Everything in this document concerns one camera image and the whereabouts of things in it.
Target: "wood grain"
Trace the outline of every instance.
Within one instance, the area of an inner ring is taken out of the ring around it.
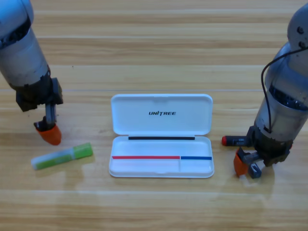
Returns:
[[[260,72],[305,0],[32,0],[34,31],[64,104],[50,146],[0,76],[0,231],[306,231],[308,125],[285,162],[235,176],[223,135],[246,134],[263,100]],[[120,179],[108,172],[110,99],[119,93],[213,98],[215,174]],[[94,156],[34,171],[33,157],[91,142]]]
[[[65,90],[261,90],[263,66],[51,65],[50,68]],[[10,89],[2,76],[0,89]]]

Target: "red marker cap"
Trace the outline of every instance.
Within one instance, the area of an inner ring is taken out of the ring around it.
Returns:
[[[227,137],[223,136],[221,139],[221,143],[223,146],[227,146]]]

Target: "black strip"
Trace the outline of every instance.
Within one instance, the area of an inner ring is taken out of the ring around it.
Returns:
[[[173,137],[173,136],[129,136],[129,140],[190,140],[193,141],[195,137]]]

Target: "screw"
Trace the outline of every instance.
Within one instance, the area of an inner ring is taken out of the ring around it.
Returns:
[[[301,35],[302,35],[302,34],[304,33],[304,29],[303,29],[302,27],[299,26],[299,27],[297,28],[297,32],[298,32],[298,34],[301,34]]]
[[[300,48],[305,48],[306,47],[304,42],[299,42],[298,45],[299,45]]]

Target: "glue stick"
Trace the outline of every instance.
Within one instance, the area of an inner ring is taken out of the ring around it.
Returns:
[[[91,144],[85,143],[70,149],[35,157],[31,160],[31,165],[34,170],[39,170],[91,155],[93,155]]]

